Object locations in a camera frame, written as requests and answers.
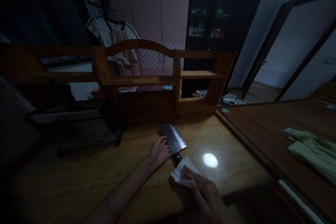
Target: bracelet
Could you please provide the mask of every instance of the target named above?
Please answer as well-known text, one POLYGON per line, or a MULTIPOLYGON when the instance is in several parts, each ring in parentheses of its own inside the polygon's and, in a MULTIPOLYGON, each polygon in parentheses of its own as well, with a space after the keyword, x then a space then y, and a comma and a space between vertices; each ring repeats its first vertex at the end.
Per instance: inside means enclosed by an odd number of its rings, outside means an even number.
POLYGON ((115 208, 112 203, 111 203, 111 200, 110 200, 110 197, 111 197, 111 194, 112 192, 110 192, 107 196, 106 196, 106 205, 107 207, 109 208, 109 210, 114 214, 122 214, 124 211, 125 211, 125 208, 122 208, 120 210, 118 210, 117 208, 115 208))

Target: door frame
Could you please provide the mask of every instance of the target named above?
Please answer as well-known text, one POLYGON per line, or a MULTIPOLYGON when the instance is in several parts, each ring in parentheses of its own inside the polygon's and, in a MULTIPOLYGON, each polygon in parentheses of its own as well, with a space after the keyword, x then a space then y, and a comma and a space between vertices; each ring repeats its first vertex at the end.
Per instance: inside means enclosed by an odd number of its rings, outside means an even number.
MULTIPOLYGON (((266 35, 266 38, 261 46, 261 49, 259 50, 257 57, 244 81, 244 84, 242 86, 243 94, 241 99, 245 98, 245 95, 249 91, 252 82, 254 81, 257 73, 259 72, 261 66, 263 65, 270 49, 272 48, 273 43, 275 42, 280 30, 282 29, 289 13, 291 12, 292 8, 307 4, 313 1, 317 0, 290 0, 287 3, 284 3, 281 5, 272 25, 269 30, 269 32, 266 35)), ((312 48, 312 50, 308 53, 308 55, 305 57, 301 65, 297 68, 295 73, 291 76, 289 81, 286 83, 286 85, 283 87, 281 93, 278 95, 278 97, 275 99, 275 101, 279 101, 279 99, 282 97, 282 95, 288 90, 288 88, 291 86, 291 84, 296 80, 298 75, 301 73, 301 71, 305 68, 305 66, 310 62, 310 60, 313 58, 313 56, 317 53, 317 51, 321 48, 321 46, 324 44, 324 42, 328 39, 328 37, 333 32, 333 23, 330 24, 330 26, 327 28, 327 30, 324 32, 324 34, 321 36, 321 38, 318 40, 318 42, 315 44, 315 46, 312 48)))

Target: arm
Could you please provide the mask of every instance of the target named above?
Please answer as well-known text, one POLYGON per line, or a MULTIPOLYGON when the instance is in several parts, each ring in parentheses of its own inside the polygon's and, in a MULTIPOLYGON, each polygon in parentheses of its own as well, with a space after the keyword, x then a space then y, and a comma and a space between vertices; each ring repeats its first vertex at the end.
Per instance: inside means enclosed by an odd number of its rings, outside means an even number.
POLYGON ((183 178, 194 180, 192 193, 201 210, 211 223, 233 224, 234 221, 217 190, 213 181, 207 180, 203 176, 193 172, 187 166, 182 168, 183 178))
POLYGON ((107 196, 109 203, 113 206, 113 211, 109 209, 106 199, 103 199, 86 217, 84 223, 115 223, 117 221, 119 212, 127 206, 142 184, 172 156, 166 144, 166 137, 160 137, 141 164, 107 196))

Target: glass cabinet door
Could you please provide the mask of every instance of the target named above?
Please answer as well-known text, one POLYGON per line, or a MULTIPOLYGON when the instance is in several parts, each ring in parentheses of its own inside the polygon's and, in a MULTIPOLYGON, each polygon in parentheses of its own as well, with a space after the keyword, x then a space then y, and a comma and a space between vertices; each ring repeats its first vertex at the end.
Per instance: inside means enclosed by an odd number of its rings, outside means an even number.
POLYGON ((187 50, 203 50, 211 0, 190 0, 187 50))
POLYGON ((234 0, 216 0, 213 10, 211 31, 208 35, 208 48, 211 51, 224 50, 229 41, 229 25, 234 9, 234 0))

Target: dark wooden cabinet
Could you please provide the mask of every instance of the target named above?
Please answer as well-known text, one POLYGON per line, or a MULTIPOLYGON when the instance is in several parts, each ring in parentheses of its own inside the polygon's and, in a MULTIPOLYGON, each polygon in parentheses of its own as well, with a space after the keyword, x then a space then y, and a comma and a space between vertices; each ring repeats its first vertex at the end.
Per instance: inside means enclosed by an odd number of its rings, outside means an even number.
MULTIPOLYGON (((185 49, 237 51, 235 65, 259 2, 260 0, 189 0, 185 49)), ((185 59, 183 65, 184 70, 213 68, 214 60, 211 59, 185 59)), ((182 98, 191 97, 196 90, 207 89, 209 82, 210 79, 183 80, 182 98)))

